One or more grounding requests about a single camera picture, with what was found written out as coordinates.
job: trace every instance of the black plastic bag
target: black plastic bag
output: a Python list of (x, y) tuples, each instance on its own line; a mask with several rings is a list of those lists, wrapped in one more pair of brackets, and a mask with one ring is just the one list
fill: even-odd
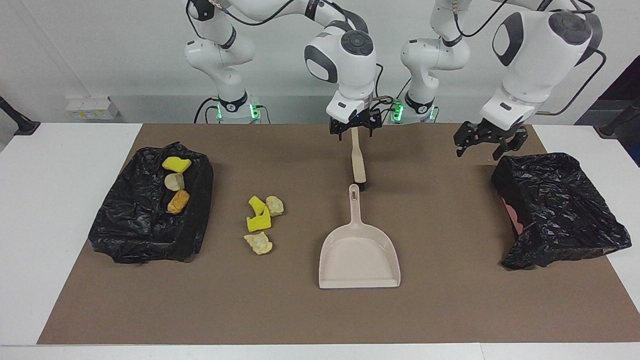
[(516, 234), (502, 262), (507, 268), (596, 258), (631, 246), (625, 227), (567, 154), (505, 156), (492, 182)]
[[(189, 202), (182, 213), (167, 212), (175, 192), (164, 186), (172, 172), (162, 167), (170, 156), (190, 159), (183, 173)], [(162, 149), (144, 147), (122, 170), (98, 210), (89, 241), (116, 263), (185, 261), (200, 252), (209, 221), (213, 168), (206, 155), (180, 143)]]

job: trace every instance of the beige dustpan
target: beige dustpan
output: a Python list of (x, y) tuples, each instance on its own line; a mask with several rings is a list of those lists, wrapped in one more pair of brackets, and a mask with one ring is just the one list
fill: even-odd
[(400, 264), (391, 239), (360, 219), (358, 185), (349, 187), (351, 222), (326, 237), (320, 253), (320, 288), (394, 288)]

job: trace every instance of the brown table surface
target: brown table surface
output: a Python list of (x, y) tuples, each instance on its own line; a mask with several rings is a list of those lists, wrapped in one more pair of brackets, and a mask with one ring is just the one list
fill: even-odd
[[(640, 315), (606, 257), (499, 265), (514, 239), (490, 182), (495, 145), (457, 158), (458, 126), (361, 136), (362, 218), (393, 241), (402, 283), (320, 290), (323, 240), (349, 218), (348, 140), (326, 126), (145, 124), (131, 154), (181, 141), (214, 166), (202, 251), (188, 263), (121, 265), (85, 245), (38, 343), (640, 341)], [(545, 152), (529, 132), (517, 154)], [(264, 256), (243, 240), (252, 195), (277, 195), (286, 208), (266, 231), (275, 246)]]

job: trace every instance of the white table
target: white table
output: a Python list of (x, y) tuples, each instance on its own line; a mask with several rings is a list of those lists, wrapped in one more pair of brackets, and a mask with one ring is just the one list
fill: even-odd
[[(140, 127), (42, 124), (34, 135), (15, 137), (0, 152), (0, 359), (640, 357), (640, 343), (35, 346)], [(640, 169), (622, 146), (600, 139), (590, 127), (534, 128), (549, 152), (566, 152), (580, 161), (632, 239), (640, 239)], [(44, 238), (47, 243), (34, 242)], [(611, 254), (609, 260), (640, 308), (640, 247)]]

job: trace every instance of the black pole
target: black pole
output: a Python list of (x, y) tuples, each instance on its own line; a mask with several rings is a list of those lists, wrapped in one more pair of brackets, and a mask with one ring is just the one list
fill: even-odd
[(18, 130), (14, 133), (14, 135), (31, 135), (33, 134), (40, 123), (38, 121), (31, 121), (28, 117), (19, 113), (16, 109), (14, 109), (8, 102), (5, 101), (4, 97), (0, 96), (0, 109), (4, 110), (4, 112), (9, 115), (16, 124), (18, 124)]
[(610, 123), (596, 127), (596, 132), (601, 138), (611, 139), (616, 138), (616, 127), (630, 122), (640, 115), (640, 97), (638, 97), (631, 105), (627, 106), (615, 119)]

